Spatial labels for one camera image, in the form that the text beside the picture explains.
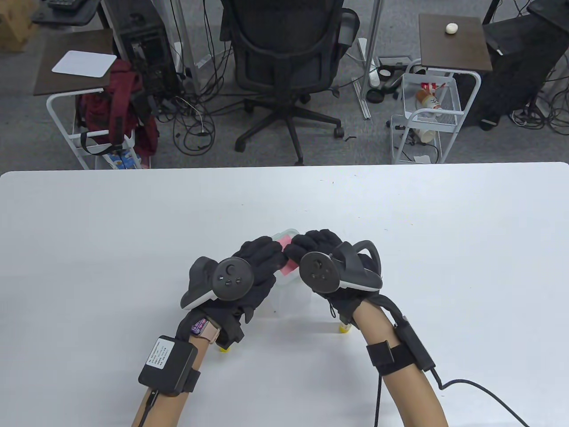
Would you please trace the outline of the person's left hand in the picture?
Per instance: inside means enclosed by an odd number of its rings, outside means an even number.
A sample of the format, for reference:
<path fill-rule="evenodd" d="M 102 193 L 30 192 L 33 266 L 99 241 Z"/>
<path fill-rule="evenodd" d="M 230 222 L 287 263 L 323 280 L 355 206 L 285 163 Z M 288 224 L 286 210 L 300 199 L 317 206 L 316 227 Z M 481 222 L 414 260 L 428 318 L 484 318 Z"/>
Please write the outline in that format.
<path fill-rule="evenodd" d="M 287 264 L 279 242 L 262 236 L 244 242 L 234 257 L 245 260 L 254 275 L 252 287 L 246 295 L 235 301 L 208 300 L 192 309 L 177 326 L 175 338 L 189 341 L 191 337 L 213 342 L 228 349 L 244 337 L 241 321 L 250 323 L 254 311 L 268 297 L 276 283 L 276 272 Z"/>

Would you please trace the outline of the person's right hand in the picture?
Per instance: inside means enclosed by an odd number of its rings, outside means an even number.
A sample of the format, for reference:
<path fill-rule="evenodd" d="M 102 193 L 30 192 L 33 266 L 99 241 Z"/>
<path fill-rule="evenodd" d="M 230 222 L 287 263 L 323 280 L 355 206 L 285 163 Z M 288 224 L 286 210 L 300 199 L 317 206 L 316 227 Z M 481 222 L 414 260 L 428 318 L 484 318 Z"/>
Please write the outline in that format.
<path fill-rule="evenodd" d="M 299 266 L 301 280 L 329 302 L 346 325 L 356 326 L 354 311 L 383 286 L 379 252 L 370 240 L 342 241 L 328 229 L 297 234 L 284 254 Z"/>

